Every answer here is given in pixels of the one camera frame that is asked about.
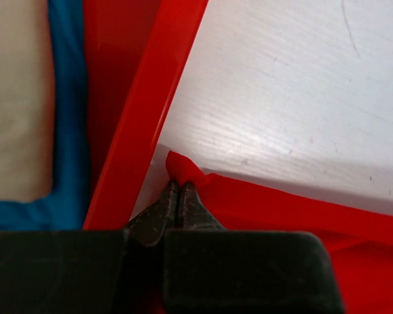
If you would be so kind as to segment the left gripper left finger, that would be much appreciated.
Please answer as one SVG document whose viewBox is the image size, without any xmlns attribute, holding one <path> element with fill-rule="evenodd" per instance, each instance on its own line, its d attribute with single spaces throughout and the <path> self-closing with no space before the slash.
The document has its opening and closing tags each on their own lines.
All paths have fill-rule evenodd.
<svg viewBox="0 0 393 314">
<path fill-rule="evenodd" d="M 131 312 L 157 285 L 178 184 L 116 230 L 0 231 L 0 313 Z"/>
</svg>

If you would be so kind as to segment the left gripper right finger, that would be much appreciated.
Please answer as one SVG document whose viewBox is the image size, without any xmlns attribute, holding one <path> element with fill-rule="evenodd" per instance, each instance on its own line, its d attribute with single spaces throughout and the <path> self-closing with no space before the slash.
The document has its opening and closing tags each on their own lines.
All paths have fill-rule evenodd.
<svg viewBox="0 0 393 314">
<path fill-rule="evenodd" d="M 164 233 L 167 313 L 344 313 L 328 252 L 314 234 L 230 231 L 194 184 L 180 193 Z"/>
</svg>

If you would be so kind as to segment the red t shirt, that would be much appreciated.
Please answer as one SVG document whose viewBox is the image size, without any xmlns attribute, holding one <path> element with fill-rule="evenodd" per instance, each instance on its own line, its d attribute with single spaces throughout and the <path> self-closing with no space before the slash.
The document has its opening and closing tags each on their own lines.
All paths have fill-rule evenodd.
<svg viewBox="0 0 393 314">
<path fill-rule="evenodd" d="M 393 313 L 393 216 L 204 174 L 176 152 L 168 313 Z"/>
</svg>

